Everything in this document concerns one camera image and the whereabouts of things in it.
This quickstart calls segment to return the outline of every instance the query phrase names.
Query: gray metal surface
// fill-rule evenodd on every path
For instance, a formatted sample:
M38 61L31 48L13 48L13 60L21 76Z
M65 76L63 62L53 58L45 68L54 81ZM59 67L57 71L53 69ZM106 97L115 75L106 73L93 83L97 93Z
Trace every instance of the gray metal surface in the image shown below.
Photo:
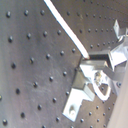
M128 26L128 4L123 0L52 2L88 52L118 44L113 31L115 19L120 27ZM94 102L83 101L75 123L62 115L80 57L43 0L1 0L0 128L107 125L116 100L114 94L105 103L98 97Z

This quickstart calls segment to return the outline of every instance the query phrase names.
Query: white plastic piece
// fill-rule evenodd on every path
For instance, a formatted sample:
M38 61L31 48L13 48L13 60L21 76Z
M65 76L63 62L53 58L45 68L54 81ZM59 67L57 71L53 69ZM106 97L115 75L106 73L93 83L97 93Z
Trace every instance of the white plastic piece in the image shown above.
M68 101L63 110L63 115L71 121L75 121L83 100L93 101L95 95L91 92L88 86L84 90L72 88Z
M103 93L100 91L100 89L98 88L98 86L93 83L93 88L94 88L94 91L95 93L97 94L97 96L102 100L102 101L106 101L109 96L110 96L110 93L111 93L111 88L108 86L108 89L107 89L107 92L106 92L106 95L103 95Z
M68 24L65 22L63 17L60 15L60 13L57 11L51 0L44 0L48 8L50 9L53 16L56 18L58 23L62 26L62 28L65 30L65 32L68 34L68 36L71 38L71 40L74 42L74 44L77 46L81 54L84 58L89 59L89 55L87 50L84 48L83 44L80 42L78 37L74 34L74 32L71 30L71 28L68 26Z

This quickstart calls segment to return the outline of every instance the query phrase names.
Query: metal plate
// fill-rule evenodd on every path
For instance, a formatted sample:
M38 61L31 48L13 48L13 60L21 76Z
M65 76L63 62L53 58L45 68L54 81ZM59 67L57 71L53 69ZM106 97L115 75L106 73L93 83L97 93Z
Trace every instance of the metal plate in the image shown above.
M89 52L118 45L113 31L115 19L120 27L128 26L128 4L123 0L52 2ZM80 57L43 0L1 0L0 128L101 128L107 125L116 100L114 94L105 103L98 98L94 102L83 101L75 123L62 115L66 92L70 91Z

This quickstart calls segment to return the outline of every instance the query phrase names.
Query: white strap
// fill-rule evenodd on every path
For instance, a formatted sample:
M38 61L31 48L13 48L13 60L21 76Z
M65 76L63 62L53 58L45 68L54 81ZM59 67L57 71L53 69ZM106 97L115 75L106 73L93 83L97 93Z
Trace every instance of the white strap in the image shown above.
M80 42L78 37L74 34L74 32L71 30L71 28L68 26L68 24L65 22L65 20L62 18L60 13L57 11L51 0L44 0L48 8L50 9L53 16L56 18L58 23L61 25L61 27L65 30L65 32L68 34L68 36L71 38L71 40L74 42L74 44L77 46L81 54L84 58L89 59L88 52L84 48L83 44Z

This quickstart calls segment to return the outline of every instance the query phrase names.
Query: metal hardware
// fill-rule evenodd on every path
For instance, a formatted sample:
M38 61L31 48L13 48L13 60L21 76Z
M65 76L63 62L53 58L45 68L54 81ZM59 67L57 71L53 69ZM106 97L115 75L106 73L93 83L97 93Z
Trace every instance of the metal hardware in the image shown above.
M75 121L83 99L94 100L94 93L88 88L88 83L93 85L95 93L103 101L109 98L111 89L116 95L119 94L128 60L128 36L127 28L120 29L117 20L114 30L120 45L112 50L91 52L90 60L81 59L63 111L63 114L72 121ZM99 89L102 84L108 86L106 95Z

